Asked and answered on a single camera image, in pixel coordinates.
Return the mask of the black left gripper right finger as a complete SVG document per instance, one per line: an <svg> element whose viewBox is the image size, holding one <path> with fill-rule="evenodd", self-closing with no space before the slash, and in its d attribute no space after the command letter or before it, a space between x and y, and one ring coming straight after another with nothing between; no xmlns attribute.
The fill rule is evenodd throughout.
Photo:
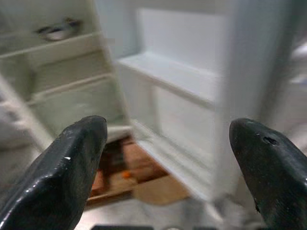
<svg viewBox="0 0 307 230"><path fill-rule="evenodd" d="M307 158L282 133L233 120L229 141L255 208L272 230L307 228Z"/></svg>

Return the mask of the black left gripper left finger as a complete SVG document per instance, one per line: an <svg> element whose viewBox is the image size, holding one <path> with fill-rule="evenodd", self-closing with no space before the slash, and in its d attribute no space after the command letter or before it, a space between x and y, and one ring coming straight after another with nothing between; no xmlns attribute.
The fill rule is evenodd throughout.
<svg viewBox="0 0 307 230"><path fill-rule="evenodd" d="M82 216L107 141L98 115L66 127L11 187L0 208L3 230L72 230Z"/></svg>

